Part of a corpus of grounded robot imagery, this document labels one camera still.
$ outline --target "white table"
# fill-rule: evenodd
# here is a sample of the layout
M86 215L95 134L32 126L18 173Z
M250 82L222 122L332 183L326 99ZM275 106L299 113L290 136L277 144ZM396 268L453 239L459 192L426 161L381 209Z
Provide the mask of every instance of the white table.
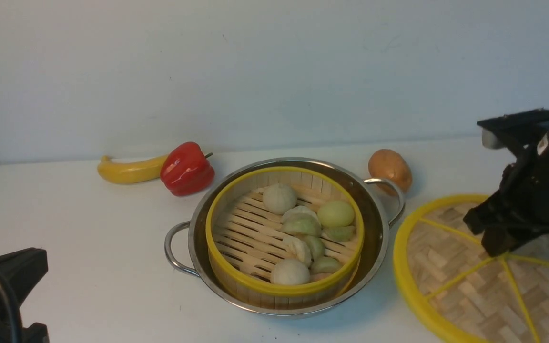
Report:
M507 151L466 138L232 152L210 161L218 180L282 156L323 159L368 176L366 163L379 148L398 151L412 168L406 213L453 193L490 194L513 160ZM392 244L375 278L334 310L298 321L261 317L231 306L166 262L166 232L190 219L204 192L180 199L159 180L109 184L96 173L97 163L0 166L0 254L48 251L50 271L21 312L25 326L45 323L52 342L438 342L399 295ZM391 213L395 201L383 202ZM186 235L178 236L173 249L189 263Z

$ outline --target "stainless steel pot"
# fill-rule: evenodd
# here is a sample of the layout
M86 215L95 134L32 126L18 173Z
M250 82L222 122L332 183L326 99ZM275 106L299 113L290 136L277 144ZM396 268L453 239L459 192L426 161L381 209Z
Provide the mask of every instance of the stainless steel pot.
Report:
M211 203L215 199L218 193L222 191L227 184L232 180L235 180L243 174L252 172L254 170L263 169L266 167L276 166L288 166L288 167L301 167L314 170L318 173L328 176L338 184L342 185L351 196L357 202L359 209L364 219L364 226L366 228L366 238L364 239L364 248L361 252L361 259L355 278L353 278L348 290L342 295L307 308L299 308L295 310L274 310L270 308L261 308L246 304L237 298L233 297L220 285L220 282L215 277L213 270L211 269L211 263L209 262L209 256L207 252L207 241L205 236L205 220L207 212L211 206ZM392 187L398 198L398 212L395 216L387 220L384 217L384 207L379 198L368 188L369 184L386 184ZM253 163L239 169L230 175L228 175L223 182L211 189L201 200L200 204L194 211L194 215L189 222L180 223L166 234L165 237L165 253L169 263L178 271L185 274L197 276L203 280L203 282L211 288L222 299L226 300L230 304L242 308L243 310L251 311L258 314L274 315L277 317L308 317L310 315L322 313L326 310L333 308L334 306L344 302L349 297L355 295L360 289L362 289L376 274L378 269L383 263L383 259L387 252L387 245L389 239L389 228L394 225L401 217L405 208L405 198L402 191L394 183L389 180L383 179L368 179L362 180L355 176L348 170L342 169L331 163L318 161L314 159L305 158L278 158L270 159ZM195 269L187 267L181 264L171 250L171 241L173 236L183 229L189 228L188 234L188 248L190 250L190 258Z

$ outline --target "yellow banana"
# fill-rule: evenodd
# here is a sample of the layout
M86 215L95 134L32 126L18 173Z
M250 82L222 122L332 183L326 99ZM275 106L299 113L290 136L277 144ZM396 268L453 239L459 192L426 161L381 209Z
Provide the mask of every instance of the yellow banana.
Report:
M133 184L146 182L160 177L160 171L168 155L139 162L116 163L103 156L98 167L103 180L115 184Z

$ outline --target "plastic pepper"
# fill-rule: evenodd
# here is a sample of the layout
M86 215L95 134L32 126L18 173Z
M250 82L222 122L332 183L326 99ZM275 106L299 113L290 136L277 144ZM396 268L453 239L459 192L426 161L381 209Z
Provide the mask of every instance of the plastic pepper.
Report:
M205 189L215 178L215 170L207 160L212 154L203 154L193 141L183 143L166 158L161 169L161 180L176 197L184 197Z

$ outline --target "woven bamboo lid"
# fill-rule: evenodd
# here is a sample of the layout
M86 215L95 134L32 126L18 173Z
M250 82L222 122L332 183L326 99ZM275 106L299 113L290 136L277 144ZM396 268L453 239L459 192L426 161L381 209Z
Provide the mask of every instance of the woven bamboo lid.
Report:
M490 258L463 217L486 197L431 202L399 229L395 277L417 317L450 343L549 343L549 235Z

